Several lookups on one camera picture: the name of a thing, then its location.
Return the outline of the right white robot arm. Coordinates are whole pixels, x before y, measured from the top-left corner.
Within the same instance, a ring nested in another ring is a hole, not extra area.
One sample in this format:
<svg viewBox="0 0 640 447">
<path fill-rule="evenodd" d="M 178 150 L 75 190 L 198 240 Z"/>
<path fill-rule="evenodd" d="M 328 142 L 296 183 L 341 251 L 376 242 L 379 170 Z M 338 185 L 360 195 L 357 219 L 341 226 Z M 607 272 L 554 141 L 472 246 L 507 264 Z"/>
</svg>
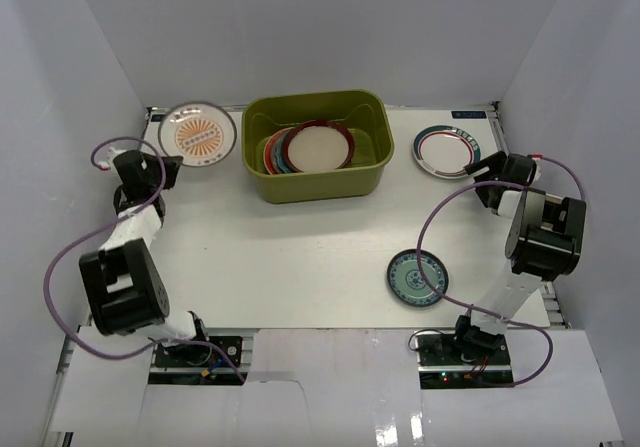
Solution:
<svg viewBox="0 0 640 447">
<path fill-rule="evenodd" d="M 461 315 L 451 341 L 453 357 L 472 366 L 493 356 L 504 343 L 507 322 L 544 282 L 567 276 L 582 252 L 587 204 L 534 188 L 540 154 L 499 151 L 464 167 L 474 176 L 484 207 L 512 224 L 505 242 L 506 265 L 479 303 Z"/>
</svg>

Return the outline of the dark red rimmed plate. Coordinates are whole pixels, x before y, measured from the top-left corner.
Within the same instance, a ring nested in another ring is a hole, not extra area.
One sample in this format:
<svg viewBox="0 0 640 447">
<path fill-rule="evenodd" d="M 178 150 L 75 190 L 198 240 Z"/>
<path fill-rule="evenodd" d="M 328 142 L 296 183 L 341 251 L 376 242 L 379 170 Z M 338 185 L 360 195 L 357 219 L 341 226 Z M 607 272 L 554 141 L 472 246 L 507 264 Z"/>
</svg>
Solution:
<svg viewBox="0 0 640 447">
<path fill-rule="evenodd" d="M 341 124 L 315 120 L 294 128 L 296 134 L 287 138 L 285 153 L 301 173 L 337 170 L 351 161 L 355 140 Z"/>
</svg>

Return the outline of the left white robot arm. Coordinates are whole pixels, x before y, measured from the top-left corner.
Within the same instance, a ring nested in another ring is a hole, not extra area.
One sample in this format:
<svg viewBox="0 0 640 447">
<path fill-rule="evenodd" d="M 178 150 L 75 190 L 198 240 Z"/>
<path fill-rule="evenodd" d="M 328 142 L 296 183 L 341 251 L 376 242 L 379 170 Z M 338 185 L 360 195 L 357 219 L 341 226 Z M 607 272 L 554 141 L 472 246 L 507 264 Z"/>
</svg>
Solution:
<svg viewBox="0 0 640 447">
<path fill-rule="evenodd" d="M 181 156 L 157 157 L 139 150 L 111 148 L 102 171 L 115 171 L 121 184 L 114 193 L 119 223 L 96 251 L 79 259 L 79 269 L 94 325 L 105 335 L 138 334 L 177 343 L 177 354 L 199 366 L 211 354 L 211 341 L 192 311 L 170 307 L 170 300 L 150 253 L 162 228 L 161 191 L 175 185 Z"/>
</svg>

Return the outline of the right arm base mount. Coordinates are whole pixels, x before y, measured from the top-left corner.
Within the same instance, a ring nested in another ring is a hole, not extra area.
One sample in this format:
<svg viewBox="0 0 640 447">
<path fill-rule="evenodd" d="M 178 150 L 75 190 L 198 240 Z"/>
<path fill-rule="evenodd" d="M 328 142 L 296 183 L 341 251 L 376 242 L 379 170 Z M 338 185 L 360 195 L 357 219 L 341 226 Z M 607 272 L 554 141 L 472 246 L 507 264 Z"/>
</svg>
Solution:
<svg viewBox="0 0 640 447">
<path fill-rule="evenodd" d="M 416 355 L 423 391 L 504 388 L 514 382 L 505 341 L 496 353 L 471 358 L 454 343 L 453 333 L 423 329 L 410 335 L 407 346 Z"/>
</svg>

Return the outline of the grey deer plate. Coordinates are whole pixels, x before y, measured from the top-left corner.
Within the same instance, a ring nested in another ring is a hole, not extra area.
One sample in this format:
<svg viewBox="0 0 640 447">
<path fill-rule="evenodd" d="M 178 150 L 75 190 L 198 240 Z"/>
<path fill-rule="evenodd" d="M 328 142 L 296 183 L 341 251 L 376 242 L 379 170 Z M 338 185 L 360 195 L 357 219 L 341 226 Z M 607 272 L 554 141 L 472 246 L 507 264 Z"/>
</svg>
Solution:
<svg viewBox="0 0 640 447">
<path fill-rule="evenodd" d="M 285 130 L 279 131 L 271 148 L 271 162 L 278 174 L 286 174 L 289 172 L 289 169 L 281 155 L 281 145 L 285 135 Z"/>
</svg>

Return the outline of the teal scalloped plate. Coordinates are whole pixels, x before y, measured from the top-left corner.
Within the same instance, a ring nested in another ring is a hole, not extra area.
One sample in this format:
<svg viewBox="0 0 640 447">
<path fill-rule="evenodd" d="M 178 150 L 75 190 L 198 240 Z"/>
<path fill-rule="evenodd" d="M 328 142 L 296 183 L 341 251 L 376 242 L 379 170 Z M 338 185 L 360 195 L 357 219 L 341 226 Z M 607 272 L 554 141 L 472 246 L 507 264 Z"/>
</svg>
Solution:
<svg viewBox="0 0 640 447">
<path fill-rule="evenodd" d="M 284 162 L 286 163 L 286 165 L 287 165 L 287 167 L 289 169 L 289 172 L 286 173 L 286 174 L 299 173 L 300 170 L 291 163 L 291 161 L 289 160 L 288 155 L 285 153 L 285 143 L 287 142 L 287 138 L 291 137 L 291 136 L 294 136 L 296 134 L 296 129 L 291 127 L 291 128 L 287 128 L 287 129 L 283 129 L 283 130 L 286 131 L 286 135 L 284 136 L 283 141 L 282 141 L 281 155 L 282 155 L 282 158 L 283 158 Z"/>
</svg>

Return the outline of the red and teal plate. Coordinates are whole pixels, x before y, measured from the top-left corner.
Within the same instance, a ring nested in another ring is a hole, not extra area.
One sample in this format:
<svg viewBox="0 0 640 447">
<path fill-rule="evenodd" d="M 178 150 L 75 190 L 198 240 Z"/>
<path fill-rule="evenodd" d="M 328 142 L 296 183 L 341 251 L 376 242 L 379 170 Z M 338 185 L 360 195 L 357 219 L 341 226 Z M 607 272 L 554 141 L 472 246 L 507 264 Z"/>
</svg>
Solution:
<svg viewBox="0 0 640 447">
<path fill-rule="evenodd" d="M 276 141 L 276 137 L 275 135 L 272 135 L 267 140 L 263 150 L 263 163 L 264 163 L 266 172 L 269 175 L 277 175 L 279 173 L 278 169 L 273 165 L 272 157 L 271 157 L 271 149 L 275 141 Z"/>
</svg>

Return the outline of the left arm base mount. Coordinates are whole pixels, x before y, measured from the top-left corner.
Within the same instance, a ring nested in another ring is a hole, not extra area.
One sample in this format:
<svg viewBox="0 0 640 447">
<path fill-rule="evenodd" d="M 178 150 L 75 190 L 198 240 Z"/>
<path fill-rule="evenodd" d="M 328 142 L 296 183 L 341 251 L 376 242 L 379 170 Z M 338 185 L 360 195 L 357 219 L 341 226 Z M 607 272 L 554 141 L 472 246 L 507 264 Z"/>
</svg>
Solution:
<svg viewBox="0 0 640 447">
<path fill-rule="evenodd" d="M 176 386 L 242 386 L 248 375 L 250 343 L 240 335 L 211 335 L 210 347 L 178 345 L 155 348 L 148 383 Z"/>
</svg>

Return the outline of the orange sunburst plate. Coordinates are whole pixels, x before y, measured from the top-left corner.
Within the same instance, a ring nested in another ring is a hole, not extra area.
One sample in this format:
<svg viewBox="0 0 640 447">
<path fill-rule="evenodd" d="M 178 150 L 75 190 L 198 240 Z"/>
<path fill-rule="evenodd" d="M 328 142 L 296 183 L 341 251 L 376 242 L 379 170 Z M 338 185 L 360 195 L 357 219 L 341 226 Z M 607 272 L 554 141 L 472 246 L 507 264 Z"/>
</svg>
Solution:
<svg viewBox="0 0 640 447">
<path fill-rule="evenodd" d="M 236 145 L 238 131 L 221 107 L 205 101 L 187 102 L 163 116 L 157 138 L 167 156 L 181 156 L 184 166 L 200 168 L 224 160 Z"/>
</svg>

